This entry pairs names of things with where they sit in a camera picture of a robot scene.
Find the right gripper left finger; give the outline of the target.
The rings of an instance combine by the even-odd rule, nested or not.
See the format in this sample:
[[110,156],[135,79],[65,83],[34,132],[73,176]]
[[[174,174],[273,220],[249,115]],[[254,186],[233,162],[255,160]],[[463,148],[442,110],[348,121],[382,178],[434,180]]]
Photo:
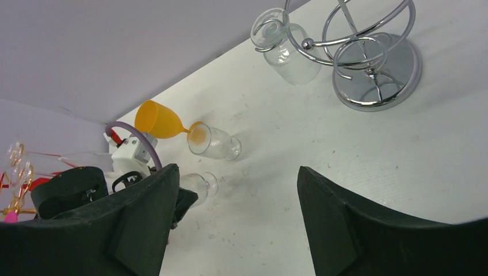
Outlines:
[[54,218],[1,223],[1,274],[158,275],[179,180],[168,164]]

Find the clear etched glass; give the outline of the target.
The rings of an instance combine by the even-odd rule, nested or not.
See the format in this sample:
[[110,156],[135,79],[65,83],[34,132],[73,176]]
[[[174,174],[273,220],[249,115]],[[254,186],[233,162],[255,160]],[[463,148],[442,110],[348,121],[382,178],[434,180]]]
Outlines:
[[227,132],[195,122],[186,137],[192,154],[210,159],[235,160],[242,152],[241,142]]
[[182,175],[180,176],[180,187],[198,195],[198,199],[191,208],[203,204],[209,197],[214,197],[219,188],[218,179],[210,172]]
[[255,50],[290,85],[305,85],[319,73],[321,65],[304,57],[291,43],[288,33],[296,39],[308,38],[298,24],[290,23],[288,13],[279,7],[263,12],[254,22],[250,39]]

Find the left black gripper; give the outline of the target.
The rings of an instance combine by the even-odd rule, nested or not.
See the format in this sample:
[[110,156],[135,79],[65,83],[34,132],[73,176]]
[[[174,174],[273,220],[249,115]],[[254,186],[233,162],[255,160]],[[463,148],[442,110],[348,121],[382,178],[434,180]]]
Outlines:
[[[112,184],[112,192],[118,184],[130,187],[143,178],[137,171],[130,171],[118,177]],[[40,178],[31,185],[31,199],[37,211],[37,217],[52,219],[55,216],[73,210],[109,195],[105,176],[98,167],[86,166],[59,172],[53,178],[40,182]],[[176,229],[187,211],[197,202],[194,191],[180,187],[176,200],[170,229]]]

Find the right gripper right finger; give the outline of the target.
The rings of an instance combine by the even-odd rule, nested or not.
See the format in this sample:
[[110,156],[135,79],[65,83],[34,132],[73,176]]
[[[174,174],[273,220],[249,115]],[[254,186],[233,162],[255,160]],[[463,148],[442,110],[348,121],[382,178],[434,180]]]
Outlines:
[[486,275],[487,220],[414,217],[298,172],[298,196],[316,275]]

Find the pink wine glass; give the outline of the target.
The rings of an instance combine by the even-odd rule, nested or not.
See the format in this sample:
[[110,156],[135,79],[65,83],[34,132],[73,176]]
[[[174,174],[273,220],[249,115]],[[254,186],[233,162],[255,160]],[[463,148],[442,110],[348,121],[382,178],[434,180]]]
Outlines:
[[17,223],[18,222],[18,214],[15,211],[7,213],[4,218],[5,223]]

